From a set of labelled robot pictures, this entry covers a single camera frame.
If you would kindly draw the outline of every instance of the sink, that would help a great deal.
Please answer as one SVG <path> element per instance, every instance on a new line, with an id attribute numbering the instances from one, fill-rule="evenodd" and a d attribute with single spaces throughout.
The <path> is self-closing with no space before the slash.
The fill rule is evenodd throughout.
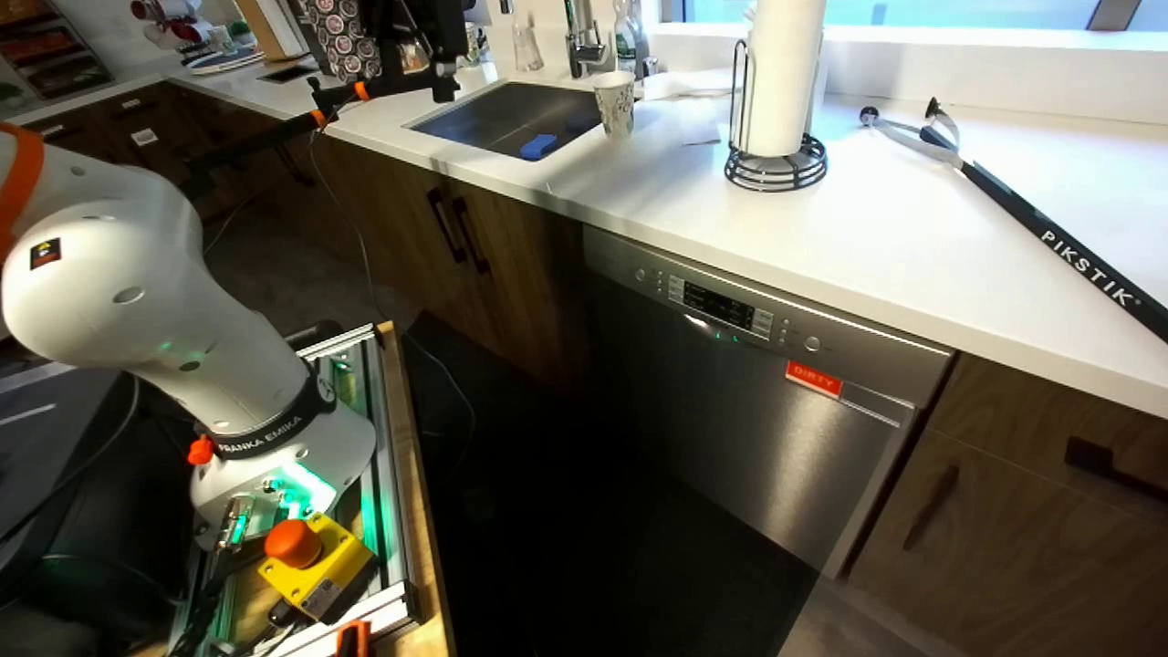
<path id="1" fill-rule="evenodd" d="M 563 151 L 595 125 L 598 109 L 591 90 L 500 84 L 431 120 L 421 120 L 411 132 L 426 132 L 439 140 L 468 141 L 521 160 L 544 160 L 546 153 Z"/>

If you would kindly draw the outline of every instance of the cabinet handle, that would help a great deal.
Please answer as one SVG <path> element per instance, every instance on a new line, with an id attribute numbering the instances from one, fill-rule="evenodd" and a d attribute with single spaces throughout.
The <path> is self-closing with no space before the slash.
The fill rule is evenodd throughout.
<path id="1" fill-rule="evenodd" d="M 47 126 L 39 126 L 39 140 L 47 141 L 47 140 L 58 140 L 58 135 L 68 135 L 73 126 L 68 125 L 47 125 Z"/>
<path id="2" fill-rule="evenodd" d="M 145 103 L 145 97 L 124 97 L 124 103 L 117 103 L 114 107 L 114 115 L 131 115 L 131 114 L 142 114 L 142 109 L 148 109 L 152 103 Z"/>
<path id="3" fill-rule="evenodd" d="M 956 494 L 956 482 L 960 482 L 960 466 L 950 465 L 940 472 L 940 478 L 933 482 L 933 494 L 925 501 L 915 520 L 909 525 L 901 546 L 912 551 L 925 538 L 925 530 L 940 513 L 940 507 L 950 503 L 950 495 Z"/>
<path id="4" fill-rule="evenodd" d="M 451 263 L 468 263 L 468 247 L 457 242 L 451 221 L 448 221 L 448 214 L 446 214 L 446 194 L 441 194 L 441 190 L 431 190 L 431 194 L 426 194 L 426 205 L 431 205 L 431 214 L 433 214 L 433 221 L 439 221 L 439 231 L 441 231 L 441 242 L 446 242 Z"/>
<path id="5" fill-rule="evenodd" d="M 487 263 L 487 254 L 477 250 L 476 235 L 472 235 L 472 221 L 468 221 L 468 214 L 472 214 L 468 199 L 465 199 L 465 197 L 451 197 L 448 205 L 451 205 L 451 221 L 457 221 L 460 235 L 465 235 L 465 243 L 468 243 L 468 250 L 472 250 L 476 270 L 477 270 L 477 274 L 490 274 L 490 263 Z"/>
<path id="6" fill-rule="evenodd" d="M 1168 503 L 1168 488 L 1164 486 L 1154 486 L 1154 482 L 1144 482 L 1144 478 L 1119 472 L 1112 450 L 1107 450 L 1107 446 L 1096 446 L 1096 441 L 1084 441 L 1084 437 L 1067 437 L 1062 460 L 1071 466 L 1090 472 L 1096 478 L 1108 478 L 1108 482 L 1118 482 L 1124 488 L 1134 488 L 1144 495 L 1154 495 L 1154 501 Z"/>

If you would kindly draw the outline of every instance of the paper towel holder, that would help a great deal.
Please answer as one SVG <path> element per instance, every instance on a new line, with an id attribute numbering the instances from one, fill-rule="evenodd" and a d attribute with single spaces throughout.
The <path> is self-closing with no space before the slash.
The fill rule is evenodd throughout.
<path id="1" fill-rule="evenodd" d="M 747 153 L 744 140 L 752 126 L 752 109 L 744 90 L 752 89 L 747 81 L 757 76 L 752 65 L 752 46 L 744 39 L 732 42 L 732 69 L 729 69 L 729 158 L 723 175 L 757 194 L 787 194 L 787 190 L 805 190 L 828 175 L 828 151 L 803 132 L 798 153 L 783 158 L 763 158 Z"/>

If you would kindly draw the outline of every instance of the paper towel roll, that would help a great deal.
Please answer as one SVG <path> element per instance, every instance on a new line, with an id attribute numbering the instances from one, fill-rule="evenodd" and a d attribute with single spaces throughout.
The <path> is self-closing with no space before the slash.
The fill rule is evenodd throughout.
<path id="1" fill-rule="evenodd" d="M 742 89 L 737 151 L 798 153 L 813 103 L 825 0 L 759 0 Z"/>

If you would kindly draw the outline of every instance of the white countertop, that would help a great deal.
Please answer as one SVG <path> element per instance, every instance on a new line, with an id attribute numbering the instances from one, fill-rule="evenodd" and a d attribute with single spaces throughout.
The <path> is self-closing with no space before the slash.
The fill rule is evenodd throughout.
<path id="1" fill-rule="evenodd" d="M 171 81 L 271 115 L 310 109 L 302 76 Z M 825 182 L 747 194 L 723 180 L 725 97 L 662 97 L 667 76 L 653 84 L 628 141 L 595 126 L 540 164 L 407 132 L 446 109 L 426 90 L 347 107 L 327 135 L 1168 421 L 1168 343 L 966 180 L 861 132 L 858 107 L 817 109 Z M 709 76 L 670 84 L 701 90 Z M 1168 126 L 950 114 L 966 158 L 1168 304 Z"/>
<path id="2" fill-rule="evenodd" d="M 92 107 L 92 103 L 102 103 L 102 97 L 114 97 L 114 96 L 128 96 L 128 90 L 137 90 L 137 89 L 159 84 L 159 81 L 164 81 L 159 69 L 137 69 L 137 73 L 124 73 L 124 76 L 109 81 L 109 84 L 73 90 L 66 97 L 52 97 L 52 103 L 33 103 L 33 107 L 12 109 L 0 120 L 2 125 L 33 125 L 33 120 L 47 120 L 47 115 L 58 115 L 58 114 L 68 114 L 68 109 L 81 109 L 81 107 Z"/>

